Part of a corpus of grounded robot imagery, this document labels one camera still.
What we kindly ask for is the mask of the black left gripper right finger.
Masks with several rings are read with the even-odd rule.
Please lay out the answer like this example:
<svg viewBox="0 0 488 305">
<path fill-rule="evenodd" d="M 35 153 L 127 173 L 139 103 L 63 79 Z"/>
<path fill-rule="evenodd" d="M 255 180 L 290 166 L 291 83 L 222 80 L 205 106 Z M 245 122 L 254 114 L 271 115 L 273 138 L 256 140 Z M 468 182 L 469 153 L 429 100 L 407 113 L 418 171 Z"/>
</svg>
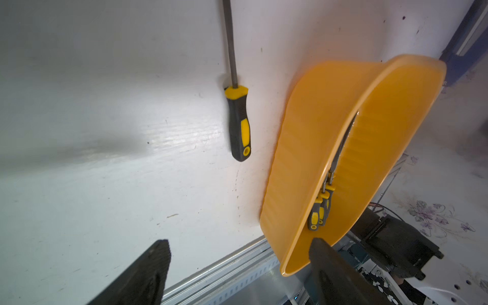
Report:
<svg viewBox="0 0 488 305">
<path fill-rule="evenodd" d="M 325 240 L 312 240 L 309 259 L 319 304 L 390 304 Z"/>
</svg>

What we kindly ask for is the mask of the file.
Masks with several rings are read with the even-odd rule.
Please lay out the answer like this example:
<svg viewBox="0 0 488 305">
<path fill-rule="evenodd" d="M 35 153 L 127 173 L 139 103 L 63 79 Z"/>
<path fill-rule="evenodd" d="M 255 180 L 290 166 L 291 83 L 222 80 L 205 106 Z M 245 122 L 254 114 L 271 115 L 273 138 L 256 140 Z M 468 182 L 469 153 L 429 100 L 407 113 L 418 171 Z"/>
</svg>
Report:
<svg viewBox="0 0 488 305">
<path fill-rule="evenodd" d="M 238 84 L 231 1 L 222 2 L 230 63 L 231 85 L 224 91 L 230 108 L 230 144 L 235 160 L 243 162 L 251 155 L 250 123 L 247 115 L 249 89 Z"/>
</svg>

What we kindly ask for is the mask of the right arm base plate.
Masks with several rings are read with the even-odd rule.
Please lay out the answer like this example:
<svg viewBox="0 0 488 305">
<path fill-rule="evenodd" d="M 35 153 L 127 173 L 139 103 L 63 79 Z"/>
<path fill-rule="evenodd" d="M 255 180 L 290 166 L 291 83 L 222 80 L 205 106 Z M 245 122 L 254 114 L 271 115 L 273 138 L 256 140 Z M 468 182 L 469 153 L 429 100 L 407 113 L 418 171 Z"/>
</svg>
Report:
<svg viewBox="0 0 488 305">
<path fill-rule="evenodd" d="M 426 263 L 433 257 L 444 258 L 440 248 L 415 227 L 392 216 L 380 217 L 368 208 L 351 232 L 376 264 L 400 278 L 424 280 Z"/>
</svg>

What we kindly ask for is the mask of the yellow plastic storage box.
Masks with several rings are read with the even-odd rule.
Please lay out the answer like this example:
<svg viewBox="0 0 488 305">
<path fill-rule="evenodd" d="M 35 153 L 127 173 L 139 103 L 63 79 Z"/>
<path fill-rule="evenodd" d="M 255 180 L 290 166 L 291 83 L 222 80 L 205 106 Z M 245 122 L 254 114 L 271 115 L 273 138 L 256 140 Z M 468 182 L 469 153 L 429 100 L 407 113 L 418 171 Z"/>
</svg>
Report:
<svg viewBox="0 0 488 305">
<path fill-rule="evenodd" d="M 447 66 L 420 55 L 331 60 L 304 74 L 283 117 L 260 225 L 283 276 L 306 267 L 314 238 L 334 245 L 358 221 L 436 101 Z M 324 226 L 308 216 L 348 125 Z"/>
</svg>

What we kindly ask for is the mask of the file tool moved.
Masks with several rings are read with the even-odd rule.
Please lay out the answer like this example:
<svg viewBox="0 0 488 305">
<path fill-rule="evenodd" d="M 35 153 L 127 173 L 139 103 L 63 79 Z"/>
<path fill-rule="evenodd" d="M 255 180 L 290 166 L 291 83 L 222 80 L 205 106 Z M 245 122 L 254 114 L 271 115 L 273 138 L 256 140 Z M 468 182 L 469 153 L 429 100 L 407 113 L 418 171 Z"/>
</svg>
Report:
<svg viewBox="0 0 488 305">
<path fill-rule="evenodd" d="M 331 172 L 329 172 L 327 174 L 327 177 L 323 183 L 321 191 L 322 191 L 322 197 L 324 199 L 324 223 L 322 225 L 322 226 L 324 226 L 326 223 L 326 220 L 330 214 L 332 196 L 333 196 L 333 193 L 335 191 L 335 188 L 332 185 L 332 173 Z"/>
<path fill-rule="evenodd" d="M 322 197 L 322 191 L 319 190 L 312 209 L 308 216 L 308 229 L 310 231 L 317 231 L 324 223 L 324 199 Z"/>
<path fill-rule="evenodd" d="M 336 169 L 337 169 L 338 163 L 339 163 L 339 158 L 340 158 L 340 155 L 341 155 L 342 150 L 344 148 L 344 145 L 348 139 L 348 136 L 351 132 L 351 129 L 354 125 L 356 117 L 357 117 L 357 114 L 354 115 L 352 121 L 350 122 L 350 124 L 348 125 L 348 128 L 346 129 L 346 131 L 344 133 L 344 136 L 340 142 L 338 150 L 336 151 L 334 159 L 331 163 L 329 172 L 327 174 L 327 178 L 325 179 L 323 187 L 322 187 L 322 191 L 324 192 L 324 194 L 329 195 L 329 197 L 327 199 L 325 199 L 325 201 L 324 201 L 324 203 L 325 203 L 324 222 L 328 219 L 329 214 L 330 214 L 330 210 L 331 210 L 332 196 L 333 196 L 333 193 L 335 191 L 335 187 L 333 186 L 333 182 L 334 182 L 334 178 L 335 178 L 335 172 L 336 172 Z"/>
</svg>

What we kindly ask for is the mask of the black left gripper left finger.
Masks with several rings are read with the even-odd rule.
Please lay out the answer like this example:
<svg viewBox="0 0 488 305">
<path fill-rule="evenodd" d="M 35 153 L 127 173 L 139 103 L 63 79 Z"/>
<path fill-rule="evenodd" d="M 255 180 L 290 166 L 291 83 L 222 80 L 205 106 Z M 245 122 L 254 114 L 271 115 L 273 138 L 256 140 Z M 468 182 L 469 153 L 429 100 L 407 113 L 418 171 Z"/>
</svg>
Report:
<svg viewBox="0 0 488 305">
<path fill-rule="evenodd" d="M 168 240 L 155 241 L 90 304 L 160 304 L 171 262 Z"/>
</svg>

